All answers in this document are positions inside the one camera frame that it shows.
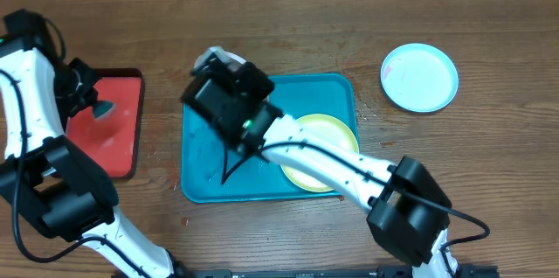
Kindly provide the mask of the yellow-green plate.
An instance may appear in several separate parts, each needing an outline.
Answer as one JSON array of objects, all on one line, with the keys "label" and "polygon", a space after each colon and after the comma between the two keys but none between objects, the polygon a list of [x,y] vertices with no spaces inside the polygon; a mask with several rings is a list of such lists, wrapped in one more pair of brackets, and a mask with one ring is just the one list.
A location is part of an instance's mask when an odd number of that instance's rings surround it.
[{"label": "yellow-green plate", "polygon": [[[344,122],[333,116],[311,114],[304,115],[298,118],[297,121],[339,148],[354,152],[359,151],[358,141],[353,131]],[[323,193],[333,190],[332,187],[301,171],[285,165],[281,165],[280,168],[293,184],[305,191]]]}]

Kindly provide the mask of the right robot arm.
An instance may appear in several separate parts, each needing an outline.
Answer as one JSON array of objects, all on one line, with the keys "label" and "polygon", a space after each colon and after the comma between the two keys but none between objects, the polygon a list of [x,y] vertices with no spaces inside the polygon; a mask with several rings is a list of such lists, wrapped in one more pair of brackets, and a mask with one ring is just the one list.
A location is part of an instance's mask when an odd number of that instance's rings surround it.
[{"label": "right robot arm", "polygon": [[352,200],[377,245],[411,266],[413,276],[458,273],[446,245],[451,201],[419,161],[392,163],[336,146],[270,103],[269,77],[219,46],[196,60],[192,74],[181,100],[226,148],[296,169]]}]

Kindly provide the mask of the white plate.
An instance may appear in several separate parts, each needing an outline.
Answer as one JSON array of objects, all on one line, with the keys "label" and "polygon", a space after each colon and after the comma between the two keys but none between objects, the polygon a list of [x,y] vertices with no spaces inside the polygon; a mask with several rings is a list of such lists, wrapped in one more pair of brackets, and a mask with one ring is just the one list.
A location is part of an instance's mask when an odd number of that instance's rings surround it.
[{"label": "white plate", "polygon": [[[232,71],[238,70],[238,69],[246,62],[245,59],[241,58],[240,56],[238,56],[238,55],[235,54],[235,53],[226,52],[225,54],[231,59],[231,62],[230,62],[230,64],[229,64],[229,68],[230,68]],[[200,66],[203,62],[204,62],[204,55],[202,54],[202,55],[200,55],[200,56],[198,56],[198,57],[196,58],[193,67],[194,67],[194,68],[197,68],[197,67]]]}]

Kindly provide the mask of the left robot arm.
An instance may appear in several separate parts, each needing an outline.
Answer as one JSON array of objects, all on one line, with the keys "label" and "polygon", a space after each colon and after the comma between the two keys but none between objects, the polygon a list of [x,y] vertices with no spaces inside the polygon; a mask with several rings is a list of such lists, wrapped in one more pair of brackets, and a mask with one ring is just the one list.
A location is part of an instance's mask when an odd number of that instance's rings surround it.
[{"label": "left robot arm", "polygon": [[151,242],[124,215],[109,175],[66,136],[66,123],[101,101],[100,76],[82,60],[65,62],[51,20],[25,9],[3,18],[1,95],[7,143],[1,195],[11,206],[12,232],[28,260],[51,263],[86,246],[122,277],[191,277],[167,249]]}]

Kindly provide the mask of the light blue plate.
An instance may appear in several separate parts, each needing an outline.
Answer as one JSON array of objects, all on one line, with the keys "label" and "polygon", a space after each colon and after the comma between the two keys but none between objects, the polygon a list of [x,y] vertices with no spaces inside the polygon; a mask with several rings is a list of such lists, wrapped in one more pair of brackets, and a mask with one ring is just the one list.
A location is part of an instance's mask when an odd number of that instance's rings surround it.
[{"label": "light blue plate", "polygon": [[459,74],[451,58],[420,43],[392,50],[381,64],[379,79],[396,106],[420,114],[445,108],[459,90]]}]

